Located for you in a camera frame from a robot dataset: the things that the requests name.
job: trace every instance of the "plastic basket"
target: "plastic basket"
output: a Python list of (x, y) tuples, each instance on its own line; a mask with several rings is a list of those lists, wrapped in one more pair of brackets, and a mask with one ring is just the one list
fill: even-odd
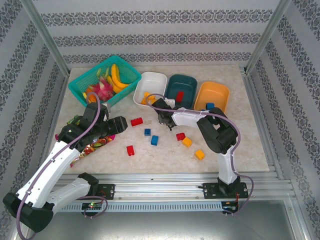
[(141, 79), (141, 74), (122, 58), (118, 56), (111, 56), (69, 83), (68, 87), (70, 91), (76, 97), (76, 99), (78, 99), (80, 103), (82, 103), (83, 106), (87, 106), (87, 102), (83, 96), (83, 92), (86, 91), (89, 85), (97, 84), (99, 82), (99, 79), (97, 78), (97, 71), (101, 69), (100, 75), (102, 75), (105, 74), (107, 68), (109, 68), (110, 73), (111, 66), (113, 64), (116, 64), (119, 68), (121, 82), (130, 85), (121, 92), (114, 95), (107, 101), (107, 103), (109, 103), (110, 106), (113, 106), (136, 89), (137, 84)]

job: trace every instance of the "patterned wallpaper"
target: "patterned wallpaper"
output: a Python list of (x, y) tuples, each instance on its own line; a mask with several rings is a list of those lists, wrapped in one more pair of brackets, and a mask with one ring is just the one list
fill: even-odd
[(320, 239), (320, 8), (293, 0), (251, 77), (282, 171)]
[[(64, 76), (18, 0), (0, 2), (0, 196), (16, 192), (43, 157)], [(0, 240), (13, 218), (0, 204)]]
[(69, 67), (245, 66), (279, 0), (35, 0)]

